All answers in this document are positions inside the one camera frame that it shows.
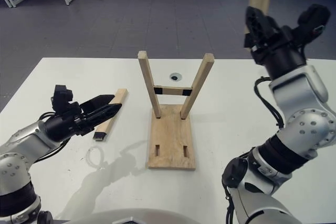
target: cable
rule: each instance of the cable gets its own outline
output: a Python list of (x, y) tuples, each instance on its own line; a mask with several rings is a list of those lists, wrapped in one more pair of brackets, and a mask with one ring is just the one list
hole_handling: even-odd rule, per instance
[(64, 142), (61, 143), (61, 145), (58, 148), (56, 148), (52, 152), (49, 152), (46, 155), (40, 157), (37, 161), (34, 162), (34, 164), (36, 164), (36, 163), (38, 163), (40, 161), (46, 160), (47, 158), (50, 158), (50, 157), (56, 155), (57, 153), (59, 153), (67, 145), (67, 143), (69, 142), (69, 140), (70, 139), (65, 140)]
[(262, 101), (262, 103), (266, 106), (266, 108), (269, 110), (269, 112), (271, 112), (271, 114), (274, 116), (274, 118), (277, 120), (277, 126), (279, 127), (279, 129), (283, 128), (284, 126), (284, 121), (282, 119), (281, 114), (279, 113), (279, 111), (277, 111), (267, 100), (265, 100), (261, 94), (259, 93), (258, 90), (258, 85), (264, 81), (271, 81), (271, 79), (269, 77), (260, 77), (258, 80), (256, 80), (255, 84), (254, 84), (254, 92), (257, 95), (257, 97), (259, 97), (259, 99)]
[[(54, 112), (46, 112), (46, 113), (43, 113), (40, 117), (39, 117), (39, 120), (43, 120), (45, 118), (52, 118), (54, 117), (55, 113)], [(46, 160), (47, 158), (50, 158), (54, 155), (56, 155), (57, 153), (59, 153), (66, 145), (67, 143), (69, 142), (70, 139), (67, 139), (65, 141), (63, 141), (59, 147), (57, 147), (56, 149), (52, 150), (51, 152), (47, 153), (46, 155), (40, 157), (38, 160), (36, 160), (34, 162), (34, 164), (40, 162), (40, 161), (43, 161), (43, 160)]]

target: white table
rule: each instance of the white table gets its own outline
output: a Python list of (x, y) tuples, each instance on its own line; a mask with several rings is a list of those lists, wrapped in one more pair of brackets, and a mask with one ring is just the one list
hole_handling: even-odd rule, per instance
[[(329, 90), (330, 107), (336, 109), (336, 61), (309, 62)], [(191, 85), (200, 63), (150, 60), (155, 84), (180, 87)], [(183, 79), (169, 80), (172, 72)], [(75, 136), (55, 157), (31, 168), (43, 210), (57, 219), (75, 219), (111, 209), (156, 208), (200, 223), (224, 223), (227, 201), (220, 179), (226, 164), (277, 129), (253, 92), (254, 81), (262, 75), (266, 71), (252, 60), (215, 60), (191, 110), (197, 165), (193, 172), (145, 169), (151, 104), (136, 59), (42, 59), (0, 114), (0, 143), (51, 110), (56, 84), (66, 84), (79, 102), (127, 88), (129, 95), (107, 142), (93, 141), (93, 132)], [(266, 84), (261, 92), (274, 104)], [(160, 103), (183, 99), (160, 96)], [(275, 197), (304, 223), (335, 222), (335, 163), (336, 148), (321, 149)]]

